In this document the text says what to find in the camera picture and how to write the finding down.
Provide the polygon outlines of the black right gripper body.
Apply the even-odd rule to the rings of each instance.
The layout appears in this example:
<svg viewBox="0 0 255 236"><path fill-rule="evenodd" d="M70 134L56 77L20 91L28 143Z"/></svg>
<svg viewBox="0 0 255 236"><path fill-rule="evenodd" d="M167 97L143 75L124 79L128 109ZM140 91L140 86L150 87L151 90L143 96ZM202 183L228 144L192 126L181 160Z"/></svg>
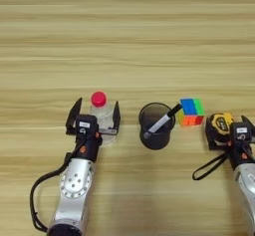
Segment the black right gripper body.
<svg viewBox="0 0 255 236"><path fill-rule="evenodd" d="M229 160L232 169L246 163L255 163L251 146L248 143L234 145L229 151Z"/></svg>

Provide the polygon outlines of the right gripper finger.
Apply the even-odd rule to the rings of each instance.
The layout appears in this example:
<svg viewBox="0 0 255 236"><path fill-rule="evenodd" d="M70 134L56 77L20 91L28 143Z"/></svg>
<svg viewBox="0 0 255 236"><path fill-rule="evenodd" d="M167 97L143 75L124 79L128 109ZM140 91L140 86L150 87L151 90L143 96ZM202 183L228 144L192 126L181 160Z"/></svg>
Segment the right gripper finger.
<svg viewBox="0 0 255 236"><path fill-rule="evenodd" d="M207 124L205 127L205 135L210 150L219 150L227 147L229 141L229 132L220 132L216 127Z"/></svg>
<svg viewBox="0 0 255 236"><path fill-rule="evenodd" d="M241 116L242 121L249 124L251 129L251 134L255 134L255 125L246 116Z"/></svg>

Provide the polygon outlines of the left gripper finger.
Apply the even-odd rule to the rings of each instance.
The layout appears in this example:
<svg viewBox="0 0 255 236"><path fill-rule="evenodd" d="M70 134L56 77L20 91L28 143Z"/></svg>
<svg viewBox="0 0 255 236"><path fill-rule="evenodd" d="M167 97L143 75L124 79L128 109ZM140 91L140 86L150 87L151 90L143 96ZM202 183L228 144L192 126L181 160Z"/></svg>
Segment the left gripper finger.
<svg viewBox="0 0 255 236"><path fill-rule="evenodd" d="M120 112L120 105L118 101L116 101L115 108L114 108L113 122L114 122L114 129L119 129L120 123L121 123L121 112Z"/></svg>
<svg viewBox="0 0 255 236"><path fill-rule="evenodd" d="M66 134L76 133L76 119L80 114L82 106L82 98L79 98L75 104L72 106L66 121Z"/></svg>

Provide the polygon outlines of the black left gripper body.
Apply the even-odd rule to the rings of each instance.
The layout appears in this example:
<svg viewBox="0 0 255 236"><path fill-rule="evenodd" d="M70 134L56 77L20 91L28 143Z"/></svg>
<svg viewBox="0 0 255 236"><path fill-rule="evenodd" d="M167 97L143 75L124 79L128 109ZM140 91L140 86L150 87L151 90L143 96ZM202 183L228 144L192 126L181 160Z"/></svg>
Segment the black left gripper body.
<svg viewBox="0 0 255 236"><path fill-rule="evenodd" d="M99 148L103 143L103 136L115 136L119 132L114 128L99 130L87 130L85 133L76 136L76 148L74 158L81 158L96 162Z"/></svg>

